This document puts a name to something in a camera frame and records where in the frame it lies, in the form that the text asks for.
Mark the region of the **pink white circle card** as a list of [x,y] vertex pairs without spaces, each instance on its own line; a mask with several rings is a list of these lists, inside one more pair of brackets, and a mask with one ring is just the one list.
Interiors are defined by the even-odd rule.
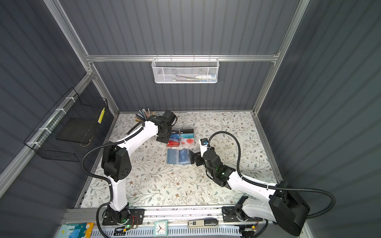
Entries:
[[194,145],[194,138],[181,138],[182,146],[192,146]]

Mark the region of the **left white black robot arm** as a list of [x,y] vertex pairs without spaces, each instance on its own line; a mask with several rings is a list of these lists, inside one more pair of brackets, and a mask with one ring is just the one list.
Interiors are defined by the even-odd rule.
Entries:
[[124,224],[131,217],[126,193],[127,176],[132,171],[131,155],[154,136],[167,144],[176,121],[177,116],[166,110],[161,116],[153,115],[137,123],[123,139],[104,148],[101,167],[111,183],[107,212],[117,223]]

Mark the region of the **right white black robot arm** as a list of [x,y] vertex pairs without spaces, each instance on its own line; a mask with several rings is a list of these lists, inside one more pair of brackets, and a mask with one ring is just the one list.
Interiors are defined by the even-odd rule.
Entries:
[[220,187],[244,193],[235,205],[235,214],[240,221],[251,218],[263,218],[277,223],[284,231],[293,235],[301,234],[309,205],[296,191],[288,191],[281,186],[289,188],[284,181],[280,184],[266,184],[260,187],[252,184],[256,179],[240,177],[238,172],[223,163],[213,149],[203,153],[190,153],[192,164],[204,166],[206,174]]

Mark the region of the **blue VIP card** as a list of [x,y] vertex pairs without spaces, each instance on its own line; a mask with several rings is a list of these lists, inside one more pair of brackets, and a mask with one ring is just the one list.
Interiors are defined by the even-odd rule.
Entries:
[[180,142],[180,135],[179,134],[170,135],[170,141]]

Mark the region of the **black plain card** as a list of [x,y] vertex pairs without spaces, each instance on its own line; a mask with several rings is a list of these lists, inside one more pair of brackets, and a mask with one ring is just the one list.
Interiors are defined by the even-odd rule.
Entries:
[[194,134],[194,129],[181,129],[181,134]]

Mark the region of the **red VIP card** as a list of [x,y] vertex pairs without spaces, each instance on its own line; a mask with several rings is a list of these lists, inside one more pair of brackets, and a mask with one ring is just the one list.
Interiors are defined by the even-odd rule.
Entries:
[[179,147],[180,145],[180,141],[177,140],[169,140],[167,143],[167,147]]

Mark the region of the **teal VIP card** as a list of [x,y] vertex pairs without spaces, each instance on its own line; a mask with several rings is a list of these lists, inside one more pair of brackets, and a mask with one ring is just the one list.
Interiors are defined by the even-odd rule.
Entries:
[[194,139],[194,134],[181,134],[181,139]]

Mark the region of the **coloured pencils bunch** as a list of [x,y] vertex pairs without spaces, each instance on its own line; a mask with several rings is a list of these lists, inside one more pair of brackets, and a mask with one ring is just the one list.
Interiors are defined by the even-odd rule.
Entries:
[[141,109],[135,114],[135,120],[136,122],[144,122],[147,121],[147,119],[151,116],[156,115],[156,112],[151,112],[149,109]]

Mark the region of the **silver black label device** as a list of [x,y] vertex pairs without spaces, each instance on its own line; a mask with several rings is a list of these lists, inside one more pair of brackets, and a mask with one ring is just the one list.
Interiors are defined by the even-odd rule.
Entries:
[[218,227],[219,222],[215,218],[199,219],[188,221],[188,228],[216,228]]

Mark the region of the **pens in white basket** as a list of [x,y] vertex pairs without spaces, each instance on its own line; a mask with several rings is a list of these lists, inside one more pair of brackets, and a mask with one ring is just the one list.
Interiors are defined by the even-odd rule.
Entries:
[[216,74],[202,74],[202,75],[179,75],[176,74],[176,79],[200,82],[217,82]]

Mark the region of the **yellow tag on basket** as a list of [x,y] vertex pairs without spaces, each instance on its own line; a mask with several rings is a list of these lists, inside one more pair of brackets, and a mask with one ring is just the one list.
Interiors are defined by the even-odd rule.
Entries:
[[98,120],[97,120],[97,123],[98,123],[98,124],[101,124],[101,123],[102,123],[104,114],[105,114],[105,108],[103,108],[103,109],[101,110],[100,114],[99,114],[99,117],[98,117]]

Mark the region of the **black remote device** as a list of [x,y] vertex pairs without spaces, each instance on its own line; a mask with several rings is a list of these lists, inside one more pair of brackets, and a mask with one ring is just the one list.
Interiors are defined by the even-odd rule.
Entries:
[[275,225],[287,225],[287,226],[293,226],[295,224],[295,221],[293,218],[288,217],[278,217],[275,218],[275,221],[273,221]]

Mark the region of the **small teal desk clock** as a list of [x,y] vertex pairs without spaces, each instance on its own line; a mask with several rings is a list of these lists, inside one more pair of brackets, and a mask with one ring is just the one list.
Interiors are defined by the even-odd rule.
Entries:
[[157,221],[154,223],[154,236],[162,237],[168,235],[168,222],[167,221]]

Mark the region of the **black pad in basket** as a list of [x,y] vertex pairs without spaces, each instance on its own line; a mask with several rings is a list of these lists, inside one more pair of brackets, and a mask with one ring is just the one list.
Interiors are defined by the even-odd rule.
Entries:
[[87,145],[94,136],[97,125],[93,120],[70,118],[57,134],[56,139]]

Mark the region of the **colourful booklet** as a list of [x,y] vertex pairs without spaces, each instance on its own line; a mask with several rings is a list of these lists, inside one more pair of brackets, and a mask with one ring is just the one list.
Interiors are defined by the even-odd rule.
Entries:
[[59,229],[56,238],[90,238],[94,223],[65,224]]

